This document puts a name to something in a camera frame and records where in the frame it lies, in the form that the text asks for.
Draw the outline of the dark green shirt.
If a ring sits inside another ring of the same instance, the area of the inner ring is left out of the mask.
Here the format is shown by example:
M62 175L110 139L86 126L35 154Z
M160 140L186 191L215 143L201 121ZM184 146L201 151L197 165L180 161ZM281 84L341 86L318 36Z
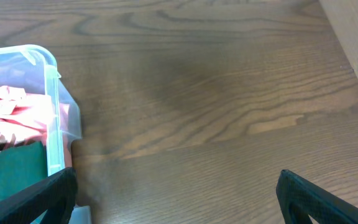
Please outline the dark green shirt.
M48 177L41 142L0 151L0 201Z

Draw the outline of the pink printed t-shirt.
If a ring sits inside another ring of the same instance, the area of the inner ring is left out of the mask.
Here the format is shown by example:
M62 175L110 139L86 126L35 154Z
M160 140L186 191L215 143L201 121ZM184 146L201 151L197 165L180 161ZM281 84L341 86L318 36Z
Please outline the pink printed t-shirt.
M57 117L52 97L0 86L0 151L11 146L47 143L47 128Z

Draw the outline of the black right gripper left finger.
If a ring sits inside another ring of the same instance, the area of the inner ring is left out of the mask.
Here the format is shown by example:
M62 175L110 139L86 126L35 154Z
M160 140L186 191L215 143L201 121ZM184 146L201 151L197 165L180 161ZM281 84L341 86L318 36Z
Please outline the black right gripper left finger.
M76 171L65 168L0 201L0 224L32 223L41 215L42 223L67 224L77 192Z

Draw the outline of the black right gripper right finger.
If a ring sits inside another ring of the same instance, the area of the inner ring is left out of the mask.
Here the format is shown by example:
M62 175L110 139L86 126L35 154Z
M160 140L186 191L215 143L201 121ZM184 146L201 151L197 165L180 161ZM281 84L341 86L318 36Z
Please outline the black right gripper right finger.
M358 224L357 207L290 170L281 171L276 194L286 224Z

